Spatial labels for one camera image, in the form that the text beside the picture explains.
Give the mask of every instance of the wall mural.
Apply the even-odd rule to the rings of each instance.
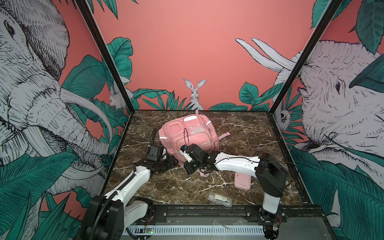
[[[124,103],[97,98],[114,86],[104,61],[85,56],[59,84],[70,34],[55,4],[0,1],[1,240],[74,237],[83,215],[69,201],[87,208],[100,194],[129,120]]]
[[[275,115],[311,199],[343,240],[384,234],[383,10],[362,1],[350,31],[361,43],[320,41]]]

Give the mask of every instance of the elephant ear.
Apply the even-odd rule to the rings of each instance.
[[[51,0],[0,0],[0,6],[22,27],[45,69],[58,80],[65,66],[69,34],[63,17]]]
[[[349,84],[349,88],[356,85],[384,93],[384,54],[357,75]]]

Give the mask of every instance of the rabbit illustration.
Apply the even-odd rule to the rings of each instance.
[[[196,88],[193,88],[192,82],[189,81],[188,79],[184,78],[184,82],[187,85],[187,88],[192,90],[192,94],[191,94],[191,103],[193,104],[192,110],[204,110],[204,108],[199,103],[199,94],[197,93],[197,90],[201,88],[207,81],[205,79],[200,80]]]

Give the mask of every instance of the rabbit ear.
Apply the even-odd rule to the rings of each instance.
[[[191,81],[189,81],[188,79],[184,78],[184,82],[187,85],[187,88],[193,90],[193,84],[192,84]]]
[[[196,89],[201,88],[207,81],[205,79],[200,80],[200,82],[197,84]]]

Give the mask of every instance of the clear plastic box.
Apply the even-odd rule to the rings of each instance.
[[[232,207],[232,199],[221,194],[209,192],[207,193],[207,199],[226,207]]]

